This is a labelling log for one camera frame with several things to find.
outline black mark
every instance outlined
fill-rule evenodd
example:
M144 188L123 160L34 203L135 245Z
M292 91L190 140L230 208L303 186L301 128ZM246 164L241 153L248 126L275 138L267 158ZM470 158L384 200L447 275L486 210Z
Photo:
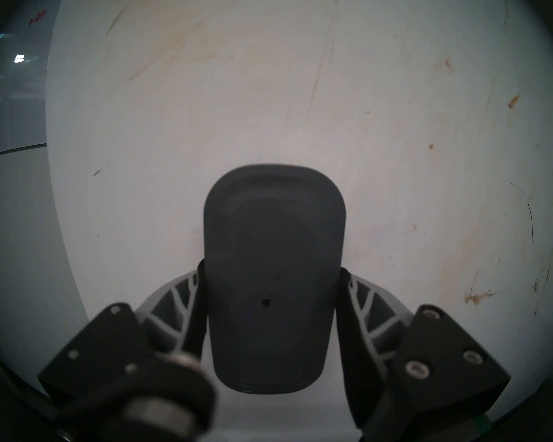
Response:
M532 234L532 243L534 244L534 227L532 226L532 212L531 212L531 205L528 205L528 211L531 214L531 234Z
M517 189L519 189L520 192L524 195L524 192L520 189L520 187L518 185L515 185L512 182L510 182L510 185L513 186L513 187L516 187Z

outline brown stain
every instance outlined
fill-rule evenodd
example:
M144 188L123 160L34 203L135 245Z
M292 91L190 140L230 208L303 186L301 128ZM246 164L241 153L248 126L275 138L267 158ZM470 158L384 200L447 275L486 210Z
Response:
M452 63L450 62L450 58L446 58L445 60L445 66L446 68L449 70L449 73L453 73L454 70L455 70L455 67L452 65Z
M518 93L514 98L510 100L510 102L508 103L508 107L510 109L514 109L514 105L518 102L519 99L520 99L520 93Z
M468 304L469 301L473 301L473 304L477 306L482 299L489 298L495 295L495 293L490 293L490 292L491 290L486 291L485 293L482 293L480 295L476 295L475 293L465 295L465 304Z

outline dark spot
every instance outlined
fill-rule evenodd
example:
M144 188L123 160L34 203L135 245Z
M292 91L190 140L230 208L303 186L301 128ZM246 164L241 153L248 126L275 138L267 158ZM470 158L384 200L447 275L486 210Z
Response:
M452 73L455 70L455 67L450 63L450 58L447 58L445 60L445 66L448 68L450 73Z
M518 93L514 98L512 98L510 100L510 102L508 103L508 107L510 109L514 109L514 105L517 103L518 99L520 98L520 93Z

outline scratch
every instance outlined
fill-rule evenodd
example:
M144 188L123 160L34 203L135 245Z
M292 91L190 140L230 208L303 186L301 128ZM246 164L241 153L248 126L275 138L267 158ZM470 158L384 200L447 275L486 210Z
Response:
M115 28L115 26L117 26L117 23L119 23L119 20L121 19L123 14L125 14L125 11L131 5L132 1L133 0L129 0L129 2L125 5L125 7L121 9L121 12L117 14L117 16L115 17L115 20L112 21L111 26L108 27L108 30L105 33L105 36L108 35L112 31L112 29Z
M340 0L334 0L334 3L335 3L334 16L332 17L332 20L330 21L329 26L328 26L328 31L326 32L324 49L321 53L320 65L317 68L317 73L315 75L315 81L314 81L313 87L311 89L311 96L309 97L309 106L307 108L307 112L305 113L306 116L308 116L309 113L311 112L311 106L313 105L313 102L314 102L314 99L315 99L315 91L317 89L318 83L320 83L321 69L322 69L322 66L324 65L325 52L326 52L326 49L328 48L328 44L330 45L330 51L331 51L330 59L331 59L331 57L334 53L334 41L332 41L332 26L334 25L334 21L336 20L336 15L337 15L337 11L338 11L338 4L340 3Z
M531 214L531 234L532 234L532 243L534 244L534 227L532 225L532 212L531 212L531 205L528 204L528 211Z
M510 185L512 185L513 187L516 187L517 189L520 190L520 187L518 185L515 185L512 182L510 182Z
M334 41L332 41L332 44L329 47L329 60L332 61L332 57L334 56Z
M504 32L508 31L508 18L510 17L510 6L508 4L510 0L504 0Z
M476 270L475 271L475 275L473 276L473 283L471 284L471 289L469 290L469 296L471 296L471 292L473 291L473 286L475 285L475 279L477 278L477 273L479 272L479 270Z
M147 68L149 68L151 65L153 65L156 62L155 58L152 58L150 61L148 61L140 70L138 70L135 74L132 74L129 76L129 80L135 79L135 77L141 76L144 72L147 71Z
M492 93L494 91L494 85L495 85L497 79L498 79L498 71L496 70L496 73L494 74L494 80L492 82L492 86L489 89L488 100L485 102L485 114L488 113L489 100L492 98Z
M186 33L186 34L180 34L177 38L175 38L175 40L173 41L169 41L169 43L167 44L168 45L168 48L166 48L164 51L156 54L154 57L152 57L150 59L150 61L148 61L145 65L143 65L143 67L141 67L141 69L139 69L136 73L133 73L130 77L129 77L129 80L132 80L132 79L135 79L135 77L139 77L141 76L144 72L147 71L148 68L150 68L159 58L161 58L162 56L164 56L165 54L167 54L169 51L171 51L175 44L180 41L180 40L185 40L186 38L188 38L190 35L192 35L193 33L195 33L196 31L199 30L199 28L201 28L201 25L203 25L203 23L207 20L207 18L204 18L200 21L198 21L197 23L195 23L192 28L189 29L189 31Z

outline white wall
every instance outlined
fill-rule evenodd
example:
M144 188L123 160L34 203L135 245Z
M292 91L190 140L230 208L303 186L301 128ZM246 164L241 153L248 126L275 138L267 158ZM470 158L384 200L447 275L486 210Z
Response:
M524 0L62 0L46 110L90 317L194 269L221 175L302 164L344 196L343 264L512 375L492 418L553 372L553 38Z
M88 322L53 202L45 147L0 155L0 360L37 374Z

